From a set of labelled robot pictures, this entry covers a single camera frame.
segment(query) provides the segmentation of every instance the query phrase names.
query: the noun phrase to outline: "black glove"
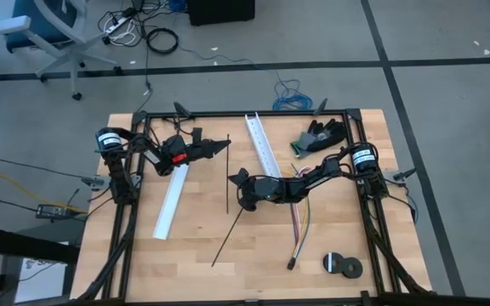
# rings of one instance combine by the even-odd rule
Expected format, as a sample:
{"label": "black glove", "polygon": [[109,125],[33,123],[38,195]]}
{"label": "black glove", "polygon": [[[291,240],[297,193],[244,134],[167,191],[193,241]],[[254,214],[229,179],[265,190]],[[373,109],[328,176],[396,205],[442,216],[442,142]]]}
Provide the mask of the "black glove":
{"label": "black glove", "polygon": [[309,152],[317,152],[336,145],[347,136],[344,123],[336,122],[333,118],[325,126],[322,125],[322,122],[313,120],[307,133],[315,137],[315,140],[307,146],[306,150]]}

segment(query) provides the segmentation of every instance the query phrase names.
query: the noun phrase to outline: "office chair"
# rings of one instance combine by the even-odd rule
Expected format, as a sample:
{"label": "office chair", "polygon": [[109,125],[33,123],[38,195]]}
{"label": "office chair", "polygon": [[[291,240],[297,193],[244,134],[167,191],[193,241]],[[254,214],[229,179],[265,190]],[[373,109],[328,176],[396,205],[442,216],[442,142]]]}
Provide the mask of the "office chair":
{"label": "office chair", "polygon": [[36,72],[41,82],[46,82],[45,72],[69,63],[72,98],[80,100],[77,91],[77,66],[85,66],[84,60],[95,60],[114,65],[114,71],[122,75],[117,62],[87,52],[100,41],[105,33],[89,39],[82,32],[86,22],[88,0],[16,0],[13,18],[0,21],[0,34],[6,35],[10,53],[17,48],[37,46],[52,55],[55,60]]}

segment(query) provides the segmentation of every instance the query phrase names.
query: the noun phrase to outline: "black floor stripe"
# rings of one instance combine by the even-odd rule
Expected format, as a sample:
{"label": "black floor stripe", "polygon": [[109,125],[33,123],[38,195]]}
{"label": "black floor stripe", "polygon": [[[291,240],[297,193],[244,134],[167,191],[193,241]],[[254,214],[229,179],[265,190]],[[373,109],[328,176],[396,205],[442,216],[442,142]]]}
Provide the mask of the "black floor stripe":
{"label": "black floor stripe", "polygon": [[394,101],[396,112],[400,119],[400,124],[404,131],[404,137],[406,138],[407,146],[411,154],[413,164],[417,169],[417,175],[419,177],[419,182],[421,184],[421,189],[423,191],[424,201],[426,203],[427,210],[430,215],[430,221],[432,222],[432,227],[434,229],[434,234],[440,247],[440,252],[442,254],[442,260],[446,268],[447,278],[449,279],[449,284],[455,296],[463,297],[465,295],[464,286],[462,280],[460,279],[459,270],[457,269],[457,263],[455,262],[455,257],[451,246],[449,244],[449,239],[447,238],[447,233],[445,227],[443,226],[442,216],[438,205],[436,203],[436,198],[434,197],[434,191],[432,190],[432,185],[430,184],[429,175],[426,172],[424,166],[423,157],[419,151],[419,145],[417,144],[417,139],[413,134],[413,129],[409,117],[407,116],[406,106],[400,95],[400,90],[396,84],[395,76],[390,67],[390,62],[385,52],[385,47],[383,46],[383,41],[381,40],[381,35],[379,34],[379,29],[375,23],[375,18],[373,17],[372,8],[368,0],[361,0],[362,8],[364,9],[364,14],[366,15],[367,23],[372,32],[373,42],[375,48],[378,51],[379,59],[381,60],[383,66],[383,72],[387,79],[389,85],[390,95]]}
{"label": "black floor stripe", "polygon": [[483,65],[490,64],[488,58],[463,58],[463,59],[405,59],[389,60],[391,67],[425,67],[425,66],[444,66],[444,65]]}
{"label": "black floor stripe", "polygon": [[[352,61],[311,61],[311,62],[290,62],[290,63],[269,63],[254,65],[217,65],[217,66],[187,66],[169,68],[149,68],[147,75],[172,75],[187,73],[210,73],[210,72],[236,72],[236,71],[257,71],[257,70],[299,70],[299,69],[329,69],[329,68],[381,68],[384,65],[390,67],[424,67],[424,66],[445,66],[445,65],[484,65],[490,64],[490,58],[464,58],[464,59],[405,59],[405,60],[352,60]],[[143,76],[145,69],[123,70],[124,75],[119,75],[113,70],[103,71],[80,71],[78,77],[131,77]],[[46,73],[47,79],[69,78],[69,72],[50,72]],[[37,80],[35,73],[10,73],[0,74],[1,81],[27,81]]]}
{"label": "black floor stripe", "polygon": [[[316,68],[374,68],[381,67],[378,60],[364,61],[313,61],[313,62],[293,62],[293,63],[270,63],[257,65],[210,65],[210,66],[187,66],[169,68],[149,68],[146,74],[171,75],[187,73],[209,73],[209,72],[235,72],[235,71],[271,71],[271,70],[290,70],[290,69],[316,69]],[[143,76],[144,68],[123,70],[124,76]],[[69,72],[50,72],[46,73],[47,79],[68,78]],[[78,77],[122,77],[113,70],[105,71],[80,71]],[[15,73],[0,74],[0,81],[23,81],[36,80],[35,73]]]}

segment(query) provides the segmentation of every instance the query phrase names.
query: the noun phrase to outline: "black box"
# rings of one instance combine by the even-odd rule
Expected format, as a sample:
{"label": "black box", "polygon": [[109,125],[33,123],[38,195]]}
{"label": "black box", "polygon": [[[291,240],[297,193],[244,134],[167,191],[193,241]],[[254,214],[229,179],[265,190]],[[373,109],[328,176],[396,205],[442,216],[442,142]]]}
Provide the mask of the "black box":
{"label": "black box", "polygon": [[254,0],[186,0],[193,26],[254,18]]}

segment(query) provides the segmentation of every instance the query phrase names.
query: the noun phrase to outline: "white metal channel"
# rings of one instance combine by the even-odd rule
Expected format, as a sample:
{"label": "white metal channel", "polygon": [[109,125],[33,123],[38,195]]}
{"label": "white metal channel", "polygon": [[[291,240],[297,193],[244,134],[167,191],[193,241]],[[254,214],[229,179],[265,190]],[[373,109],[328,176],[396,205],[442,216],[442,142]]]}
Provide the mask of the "white metal channel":
{"label": "white metal channel", "polygon": [[264,168],[265,175],[280,178],[281,172],[279,171],[276,158],[273,156],[270,142],[260,122],[259,114],[255,113],[255,115],[255,117],[251,118],[245,115],[245,122],[247,123],[248,132],[251,134],[251,139],[253,139],[254,148],[259,156],[260,164]]}
{"label": "white metal channel", "polygon": [[158,215],[157,226],[152,233],[152,237],[162,240],[167,240],[171,223],[174,220],[177,204],[179,203],[180,192],[183,190],[183,185],[188,173],[188,165],[180,165],[175,167],[171,174],[168,191],[163,199],[162,209]]}

